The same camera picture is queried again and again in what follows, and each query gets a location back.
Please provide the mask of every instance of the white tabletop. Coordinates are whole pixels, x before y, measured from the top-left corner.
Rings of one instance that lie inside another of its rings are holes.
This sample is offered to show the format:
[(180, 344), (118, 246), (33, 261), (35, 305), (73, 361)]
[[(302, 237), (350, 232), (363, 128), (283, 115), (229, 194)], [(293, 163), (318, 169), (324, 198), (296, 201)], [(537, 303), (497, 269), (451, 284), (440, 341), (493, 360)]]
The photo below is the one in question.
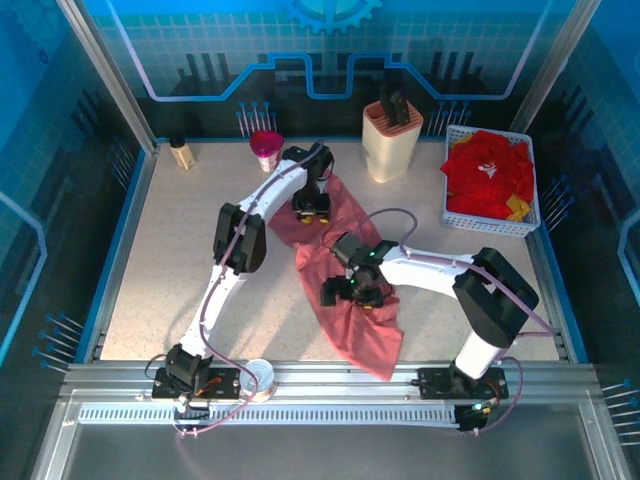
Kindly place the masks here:
[[(310, 143), (296, 143), (308, 148)], [(366, 211), (404, 207), (420, 224), (408, 246), (439, 253), (498, 249), (538, 290), (523, 239), (440, 225), (443, 143), (418, 143), (406, 174), (376, 183), (359, 142), (327, 142), (337, 174)], [(101, 358), (149, 359), (166, 353), (191, 322), (211, 274), (220, 207), (239, 202), (266, 178), (247, 143), (192, 144), (196, 165), (178, 167), (162, 146), (118, 293)], [(402, 214), (374, 219), (383, 238), (399, 239), (411, 225)], [(341, 360), (327, 342), (295, 269), (295, 252), (267, 229), (267, 257), (218, 319), (213, 344), (239, 359)], [(400, 360), (451, 360), (470, 332), (455, 299), (399, 287), (398, 325), (404, 330)], [(538, 313), (546, 318), (542, 306)], [(536, 330), (529, 320), (524, 330)], [(552, 339), (521, 340), (511, 348), (521, 360), (557, 360)]]

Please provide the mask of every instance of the metal base plate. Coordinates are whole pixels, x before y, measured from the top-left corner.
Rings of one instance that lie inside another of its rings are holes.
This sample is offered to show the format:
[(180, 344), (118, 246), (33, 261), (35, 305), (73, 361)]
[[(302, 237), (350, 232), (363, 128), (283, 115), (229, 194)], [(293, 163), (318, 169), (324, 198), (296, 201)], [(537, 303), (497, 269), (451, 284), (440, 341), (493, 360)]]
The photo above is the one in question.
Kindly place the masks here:
[(500, 399), (509, 398), (509, 390), (504, 370), (490, 368), (483, 380), (469, 394), (451, 391), (450, 372), (448, 368), (419, 368), (418, 382), (422, 400), (489, 400), (496, 396), (491, 383), (500, 394)]
[[(209, 387), (198, 398), (237, 400), (240, 398), (240, 370), (237, 368), (211, 367), (209, 369)], [(154, 400), (177, 399), (181, 393), (187, 392), (187, 386), (182, 382), (170, 378), (165, 368), (156, 371), (151, 397)]]

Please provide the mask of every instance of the red cloth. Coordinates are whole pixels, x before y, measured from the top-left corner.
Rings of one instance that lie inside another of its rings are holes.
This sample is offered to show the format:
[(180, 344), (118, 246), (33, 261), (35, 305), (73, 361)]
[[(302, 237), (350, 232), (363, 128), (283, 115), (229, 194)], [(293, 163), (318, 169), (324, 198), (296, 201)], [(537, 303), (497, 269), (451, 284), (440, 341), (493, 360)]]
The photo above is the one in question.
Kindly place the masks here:
[(524, 142), (510, 146), (502, 135), (483, 130), (455, 145), (440, 168), (453, 194), (447, 198), (447, 209), (504, 220), (513, 213), (507, 206), (512, 195), (531, 203), (533, 164), (528, 152)]
[[(303, 225), (287, 203), (273, 217), (269, 227), (286, 244), (294, 247), (296, 267), (307, 299), (327, 339), (348, 362), (383, 380), (389, 380), (398, 361), (403, 332), (398, 330), (398, 298), (391, 296), (381, 308), (365, 310), (337, 299), (334, 307), (320, 306), (320, 288), (329, 277), (344, 275), (345, 269), (329, 248), (346, 231), (353, 231), (366, 216), (364, 210), (336, 175), (327, 182), (331, 197), (331, 223)], [(362, 226), (362, 238), (376, 245), (380, 235), (370, 221)]]

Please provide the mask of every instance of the cup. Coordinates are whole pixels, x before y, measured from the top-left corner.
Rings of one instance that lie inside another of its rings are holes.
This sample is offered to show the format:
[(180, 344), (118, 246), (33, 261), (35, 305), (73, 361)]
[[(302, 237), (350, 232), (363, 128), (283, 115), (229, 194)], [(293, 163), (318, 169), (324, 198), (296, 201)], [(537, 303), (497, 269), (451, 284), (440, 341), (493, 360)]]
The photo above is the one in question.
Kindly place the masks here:
[(249, 146), (258, 158), (263, 172), (271, 172), (278, 164), (284, 137), (271, 130), (258, 130), (251, 135)]
[[(258, 379), (258, 391), (253, 397), (254, 402), (265, 402), (276, 391), (275, 372), (273, 365), (266, 360), (251, 360), (245, 367)], [(255, 389), (253, 379), (246, 373), (240, 372), (240, 389), (244, 395), (251, 395)]]

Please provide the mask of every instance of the plastic basket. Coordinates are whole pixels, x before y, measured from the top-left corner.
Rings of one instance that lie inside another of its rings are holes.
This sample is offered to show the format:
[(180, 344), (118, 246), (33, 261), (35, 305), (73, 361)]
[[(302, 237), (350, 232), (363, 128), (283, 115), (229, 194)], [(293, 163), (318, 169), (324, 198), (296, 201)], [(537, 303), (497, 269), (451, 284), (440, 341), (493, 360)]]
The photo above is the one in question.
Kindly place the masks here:
[[(445, 162), (449, 158), (449, 150), (461, 138), (473, 135), (479, 130), (502, 135), (509, 140), (511, 145), (525, 142), (529, 147), (529, 160), (535, 165), (533, 158), (533, 142), (529, 135), (521, 133), (500, 132), (488, 130), (486, 128), (462, 127), (459, 125), (449, 125), (447, 127), (447, 137), (445, 143)], [(536, 171), (533, 169), (533, 201), (529, 204), (531, 212), (524, 217), (523, 222), (510, 222), (507, 220), (496, 220), (494, 218), (476, 217), (475, 215), (465, 215), (462, 213), (450, 212), (447, 210), (447, 176), (444, 176), (444, 193), (442, 199), (442, 224), (449, 227), (464, 228), (478, 232), (496, 233), (510, 237), (526, 237), (540, 226), (540, 207), (538, 206), (538, 192)]]

